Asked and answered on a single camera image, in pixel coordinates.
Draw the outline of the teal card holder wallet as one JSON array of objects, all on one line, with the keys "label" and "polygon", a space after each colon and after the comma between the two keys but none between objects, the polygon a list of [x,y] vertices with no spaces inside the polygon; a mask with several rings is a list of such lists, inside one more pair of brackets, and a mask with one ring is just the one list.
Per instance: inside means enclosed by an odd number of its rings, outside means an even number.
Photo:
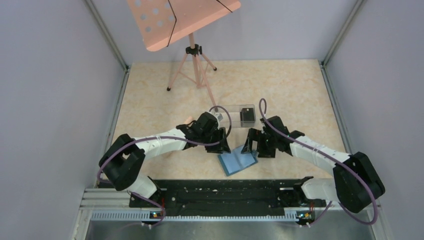
[{"label": "teal card holder wallet", "polygon": [[243,171],[258,163],[257,152],[242,153],[243,146],[239,146],[231,151],[231,153],[219,154],[219,163],[227,177]]}]

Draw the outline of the black card stack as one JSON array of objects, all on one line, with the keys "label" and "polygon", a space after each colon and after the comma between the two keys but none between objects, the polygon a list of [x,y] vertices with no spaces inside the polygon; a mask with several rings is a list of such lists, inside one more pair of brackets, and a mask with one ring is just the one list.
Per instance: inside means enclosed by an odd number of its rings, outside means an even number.
[{"label": "black card stack", "polygon": [[240,111],[240,123],[242,125],[254,124],[256,121],[255,109],[253,107],[244,107]]}]

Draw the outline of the clear plastic box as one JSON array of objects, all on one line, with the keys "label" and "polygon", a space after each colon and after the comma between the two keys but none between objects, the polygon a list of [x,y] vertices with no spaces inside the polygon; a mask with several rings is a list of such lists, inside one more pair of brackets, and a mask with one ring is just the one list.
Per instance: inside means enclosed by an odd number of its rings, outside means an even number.
[{"label": "clear plastic box", "polygon": [[[211,113],[218,117],[219,126],[229,128],[230,124],[233,129],[235,128],[253,128],[256,125],[256,108],[254,104],[241,104],[241,105],[224,105],[228,114],[220,107],[212,107]],[[241,124],[240,111],[242,108],[254,108],[255,123]]]}]

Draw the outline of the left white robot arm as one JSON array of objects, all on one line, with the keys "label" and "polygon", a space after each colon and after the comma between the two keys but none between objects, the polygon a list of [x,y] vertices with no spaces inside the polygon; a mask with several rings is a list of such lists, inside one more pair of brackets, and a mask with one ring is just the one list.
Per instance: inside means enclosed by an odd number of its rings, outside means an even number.
[{"label": "left white robot arm", "polygon": [[221,126],[222,118],[221,113],[206,111],[196,120],[156,135],[133,138],[122,134],[100,159],[99,173],[107,177],[115,190],[141,196],[147,206],[154,207],[161,194],[155,182],[141,172],[144,161],[197,146],[205,147],[208,153],[229,152],[230,130]]}]

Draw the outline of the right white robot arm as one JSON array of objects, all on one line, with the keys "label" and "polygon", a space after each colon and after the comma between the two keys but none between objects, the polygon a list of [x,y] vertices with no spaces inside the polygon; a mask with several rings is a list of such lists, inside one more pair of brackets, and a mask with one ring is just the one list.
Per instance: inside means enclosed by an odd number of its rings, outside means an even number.
[{"label": "right white robot arm", "polygon": [[319,144],[303,132],[289,131],[278,116],[260,120],[261,130],[250,128],[242,154],[256,151],[259,158],[274,158],[280,151],[324,170],[330,178],[307,176],[294,184],[293,200],[307,206],[312,200],[339,203],[351,213],[377,206],[386,189],[369,157],[363,152],[345,153]]}]

